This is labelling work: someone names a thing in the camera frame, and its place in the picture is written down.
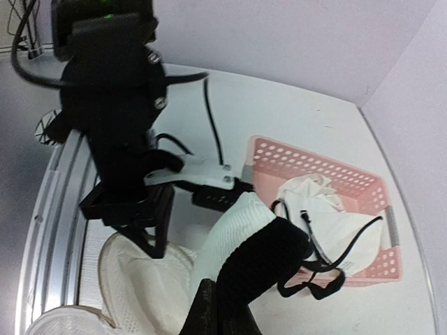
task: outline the black wire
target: black wire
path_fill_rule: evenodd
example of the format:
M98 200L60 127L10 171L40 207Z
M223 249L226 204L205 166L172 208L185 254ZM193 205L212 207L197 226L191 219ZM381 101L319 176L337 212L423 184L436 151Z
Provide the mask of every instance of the black wire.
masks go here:
M177 139L176 137L174 137L174 136L172 136L170 134L166 134L166 133L158 134L155 137L155 140L158 143L163 138L167 139L167 140L170 140L171 142L176 144L184 153L186 153L188 155L194 155L193 152L185 144L183 144L179 139Z
M351 249L354 247L354 245L356 244L360 236L363 234L363 232L366 231L366 229L371 227L374 223L376 223L379 220L383 220L383 218L381 216L377 216L376 218L373 218L369 223L364 225L362 229L360 229L358 233L355 235L355 237L352 239L351 243L348 245L346 250L342 253L340 257L338 257L338 259L335 262L331 263L327 267L312 267L312 271L329 272L332 271L333 269L336 269L344 261L347 255L351 252Z
M193 75L169 75L166 77L166 85L187 84L198 82L208 78L208 72L194 73Z
M214 117L212 116L210 97L208 96L208 78L206 77L203 81L203 96L205 98L205 107L208 114L208 119L210 120L210 125L212 129L212 134L214 136L214 141L216 142L217 148L217 156L219 157L219 164L224 164L224 153L222 151L222 143L219 137L219 133L217 132L216 122L214 121Z
M286 218L287 218L287 220L290 221L288 207L287 207L287 204L283 200L281 200L281 199L275 200L272 203L272 205L270 206L271 210L274 212L274 208L278 204L283 204L284 210L286 212ZM314 245L314 250L316 251L316 253L318 252L317 258L320 258L320 261L322 261L322 262L327 264L327 266L324 266L324 267L312 267L312 271L314 271L314 275L312 276L312 279L315 277L315 272L329 272L329 271L332 271L333 269L338 268L338 266L344 261L344 259L351 252L352 248L354 247L354 245L356 244L356 242L360 238L360 236L363 234L363 232L366 231L367 228L369 228L371 225L373 225L377 221L383 220L383 218L381 216L377 216L376 218L373 218L370 222L368 222L366 225L364 225L362 227L362 229L360 229L357 232L355 237L351 240L351 243L348 245L348 247L345 249L345 251L340 255L340 257L338 257L335 262L332 262L332 263L328 264L328 261L325 258L323 258L322 255L317 250L317 247L316 247L316 244L315 244L316 240L315 240L315 237L314 237L314 233L312 232L312 228L310 227L310 220L309 220L309 217L308 217L306 211L302 211L301 212L301 218L303 219L303 221L307 225L307 229L309 230L309 236L311 237L312 244Z

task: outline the white wall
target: white wall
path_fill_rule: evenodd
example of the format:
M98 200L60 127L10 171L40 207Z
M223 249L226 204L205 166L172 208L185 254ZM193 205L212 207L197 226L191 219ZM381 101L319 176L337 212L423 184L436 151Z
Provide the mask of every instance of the white wall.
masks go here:
M363 111L413 214L447 334L447 0L437 1Z
M253 75L362 105L434 0L154 0L168 62ZM49 1L42 14L51 41Z

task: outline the pink basket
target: pink basket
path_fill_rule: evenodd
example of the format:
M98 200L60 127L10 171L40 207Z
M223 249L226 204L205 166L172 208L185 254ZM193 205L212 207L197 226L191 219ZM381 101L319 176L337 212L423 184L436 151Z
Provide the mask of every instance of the pink basket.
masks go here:
M349 212L378 215L385 210L390 243L382 246L377 259L364 271L347 278L347 286L369 286L399 281L402 263L397 229L383 180L356 167L320 156L289 144L265 137L252 137L249 142L246 165L253 168L253 184L259 198L270 206L276 199L278 188L287 180L310 173L320 173L332 179L331 186L342 198ZM309 273L299 271L288 285L309 279ZM333 277L318 275L319 285L329 283Z

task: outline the white table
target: white table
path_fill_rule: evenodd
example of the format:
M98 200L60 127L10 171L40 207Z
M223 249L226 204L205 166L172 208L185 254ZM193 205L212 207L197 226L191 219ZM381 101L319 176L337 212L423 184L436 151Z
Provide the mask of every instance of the white table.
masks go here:
M172 74L202 70L174 65L167 69ZM384 179L398 225L404 270L400 282L342 288L322 301L316 301L308 292L284 299L270 290L251 305L261 331L277 335L434 334L431 293L409 217L386 161L357 107L275 82L210 72L210 98L226 163L241 171L249 138L263 135L354 165ZM175 134L198 155L215 157L202 84L170 87L168 102L154 126L156 131ZM177 194L169 239L198 249L219 215L190 203L188 194ZM81 272L81 304L101 307L96 260L111 233L99 222L89 223ZM48 304L45 309L50 307L55 306Z

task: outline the black drawstring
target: black drawstring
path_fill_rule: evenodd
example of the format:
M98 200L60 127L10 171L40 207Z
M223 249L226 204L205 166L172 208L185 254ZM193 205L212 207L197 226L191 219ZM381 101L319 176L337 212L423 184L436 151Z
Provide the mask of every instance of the black drawstring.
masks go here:
M285 203L284 200L282 200L282 199L275 200L272 203L272 206L270 207L271 210L274 212L274 209L278 204L283 204L284 211L286 214L286 219L290 221L290 212L289 212L287 204ZM290 278L295 276L296 272L299 270L299 269L292 269L291 272L288 274L288 276L286 276L286 278L284 278L282 281L278 281L277 289L282 297L290 297L290 296L294 295L295 293L301 291L304 288L309 288L309 290L312 293L312 295L314 296L314 298L317 300L321 300L321 299L324 299L330 295L333 295L338 290L340 290L340 288L342 288L342 286L346 280L346 275L343 270L338 268L338 266L340 266L340 264L344 261L344 259L351 252L352 248L356 244L357 240L360 238L361 234L368 227L373 225L375 222L377 222L379 220L383 220L383 218L381 216L377 216L376 218L371 220L369 223L364 225L362 227L362 229L360 229L358 231L358 233L355 235L355 237L352 239L351 243L348 245L346 250L333 263L331 263L329 261L328 257L324 255L323 250L321 250L321 247L319 246L319 244L314 236L314 233L312 231L311 221L310 221L309 214L307 213L307 211L301 211L301 219L306 223L307 232L309 234L309 241L311 242L312 249L315 252L315 256L317 258L317 261L313 261L313 262L303 260L302 266L305 267L306 269L312 271L313 274L307 282L286 288L285 284L290 280ZM317 273L329 272L334 269L336 269L339 272L339 275L333 281L329 282L329 284L327 284L325 288L322 288L321 286L318 286L317 284L312 283L312 281L315 279L315 276Z

